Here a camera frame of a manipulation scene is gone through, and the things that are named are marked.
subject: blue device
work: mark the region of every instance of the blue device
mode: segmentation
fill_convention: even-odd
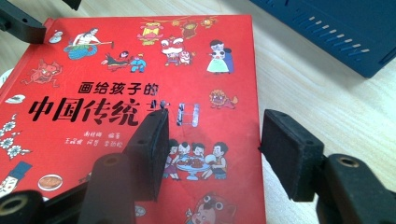
[[[395,0],[250,0],[363,77],[396,56]]]

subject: black clamp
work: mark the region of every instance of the black clamp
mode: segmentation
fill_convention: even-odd
[[[78,10],[81,0],[63,0],[74,10]],[[42,44],[46,34],[46,27],[27,13],[10,4],[7,0],[0,0],[0,30],[9,32],[19,40],[30,44]]]
[[[316,193],[320,223],[396,223],[396,194],[363,161],[323,149],[292,117],[265,110],[260,151],[290,199],[312,202]]]

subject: cartoon family at table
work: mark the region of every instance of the cartoon family at table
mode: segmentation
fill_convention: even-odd
[[[207,180],[212,175],[215,179],[226,179],[227,161],[224,155],[228,147],[225,143],[217,142],[212,154],[206,156],[202,143],[192,143],[190,146],[187,142],[179,143],[176,139],[170,139],[169,147],[163,178],[171,176],[173,180],[179,181],[181,178],[177,172],[183,171],[189,173],[188,180]]]

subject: children's book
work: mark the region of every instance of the children's book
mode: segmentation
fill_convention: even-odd
[[[0,197],[34,189],[47,200],[89,181],[98,158],[167,109],[160,194],[135,203],[136,222],[265,222],[249,15],[45,25],[45,43],[28,47],[0,90]]]

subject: wooden table surface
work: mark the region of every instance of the wooden table surface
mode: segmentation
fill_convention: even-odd
[[[373,78],[361,77],[247,0],[82,0],[78,11],[61,0],[9,2],[41,22],[48,17],[251,14],[261,116],[267,108],[291,115],[325,144],[325,155],[343,153],[365,161],[387,189],[396,191],[396,60]],[[26,48],[0,32],[0,74]],[[267,223],[318,223],[316,202],[289,201],[268,162],[262,165]]]

